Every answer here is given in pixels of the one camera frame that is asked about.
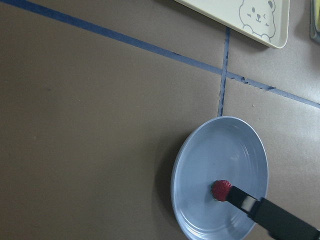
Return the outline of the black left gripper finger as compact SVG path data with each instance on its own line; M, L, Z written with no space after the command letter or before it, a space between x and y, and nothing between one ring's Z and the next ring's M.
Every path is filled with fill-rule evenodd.
M276 240L318 240L320 231L266 198L256 199L236 186L226 201L247 214Z

